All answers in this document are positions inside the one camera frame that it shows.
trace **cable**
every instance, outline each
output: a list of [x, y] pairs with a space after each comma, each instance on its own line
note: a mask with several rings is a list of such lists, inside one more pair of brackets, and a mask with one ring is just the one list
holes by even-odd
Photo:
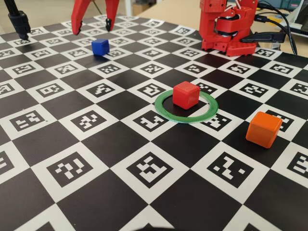
[[98, 6], [96, 5], [95, 1], [93, 1], [93, 3], [94, 3], [94, 5], [95, 5], [96, 9], [98, 10], [98, 12], [99, 12], [100, 14], [102, 14], [102, 12], [100, 11], [100, 9], [99, 9]]

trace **blue cube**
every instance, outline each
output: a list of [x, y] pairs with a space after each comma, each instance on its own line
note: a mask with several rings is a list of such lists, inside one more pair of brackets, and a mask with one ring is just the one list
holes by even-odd
[[105, 55], [109, 53], [108, 40], [99, 38], [92, 42], [92, 51], [96, 55]]

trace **red cube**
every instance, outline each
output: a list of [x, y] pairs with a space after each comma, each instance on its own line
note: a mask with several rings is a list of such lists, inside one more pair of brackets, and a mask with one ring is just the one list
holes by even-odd
[[199, 101], [200, 87], [190, 82], [182, 82], [173, 87], [173, 103], [189, 109]]

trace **cube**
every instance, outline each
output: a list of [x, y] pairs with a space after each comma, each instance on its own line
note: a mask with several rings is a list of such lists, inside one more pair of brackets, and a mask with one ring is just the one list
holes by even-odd
[[281, 124], [282, 119], [258, 112], [249, 124], [246, 139], [265, 148], [270, 148], [277, 137]]
[[103, 56], [109, 53], [109, 42], [106, 39], [99, 38], [92, 41], [93, 54]]
[[189, 109], [199, 102], [200, 87], [190, 82], [182, 82], [173, 88], [173, 103]]

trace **checkerboard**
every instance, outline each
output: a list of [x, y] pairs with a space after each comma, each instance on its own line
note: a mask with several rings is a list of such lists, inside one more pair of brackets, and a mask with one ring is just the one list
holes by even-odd
[[[202, 51], [198, 31], [154, 19], [108, 33], [105, 18], [0, 37], [0, 230], [307, 230], [308, 59]], [[155, 111], [183, 81], [216, 98], [214, 118]], [[268, 150], [245, 139], [258, 111], [283, 120]]]

